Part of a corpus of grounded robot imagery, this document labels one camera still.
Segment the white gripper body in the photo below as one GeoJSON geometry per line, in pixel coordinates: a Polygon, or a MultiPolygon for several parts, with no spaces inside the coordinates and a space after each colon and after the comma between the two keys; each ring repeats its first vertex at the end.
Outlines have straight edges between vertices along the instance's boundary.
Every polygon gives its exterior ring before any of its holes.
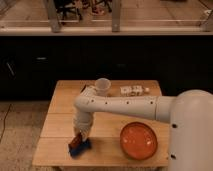
{"type": "Polygon", "coordinates": [[[85,141],[89,135],[93,124],[91,122],[83,123],[83,122],[75,122],[74,123],[74,133],[76,135],[80,134],[82,136],[82,140],[85,141]]]}

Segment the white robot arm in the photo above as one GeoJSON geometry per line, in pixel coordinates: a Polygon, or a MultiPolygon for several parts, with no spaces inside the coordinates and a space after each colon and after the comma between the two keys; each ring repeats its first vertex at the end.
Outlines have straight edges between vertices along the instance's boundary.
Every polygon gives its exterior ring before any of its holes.
{"type": "Polygon", "coordinates": [[[88,86],[74,100],[74,132],[90,134],[95,112],[165,122],[168,171],[213,171],[213,94],[188,90],[177,96],[103,97],[88,86]]]}

